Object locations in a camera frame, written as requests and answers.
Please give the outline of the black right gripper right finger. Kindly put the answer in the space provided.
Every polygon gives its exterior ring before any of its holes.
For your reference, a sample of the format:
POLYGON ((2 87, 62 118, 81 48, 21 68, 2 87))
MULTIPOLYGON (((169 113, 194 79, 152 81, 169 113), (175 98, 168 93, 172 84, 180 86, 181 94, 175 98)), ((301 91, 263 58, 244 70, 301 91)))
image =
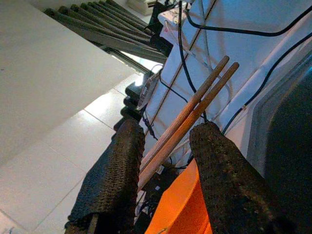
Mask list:
POLYGON ((190 131, 201 190, 214 234, 295 234, 265 179, 213 122, 190 131))

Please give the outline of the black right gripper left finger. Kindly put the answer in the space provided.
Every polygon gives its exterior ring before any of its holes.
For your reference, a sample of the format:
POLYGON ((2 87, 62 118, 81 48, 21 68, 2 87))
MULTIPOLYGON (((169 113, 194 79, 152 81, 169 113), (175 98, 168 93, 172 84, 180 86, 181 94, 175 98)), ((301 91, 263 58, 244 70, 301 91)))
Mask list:
POLYGON ((133 234, 145 135, 126 119, 86 174, 65 224, 67 234, 133 234))

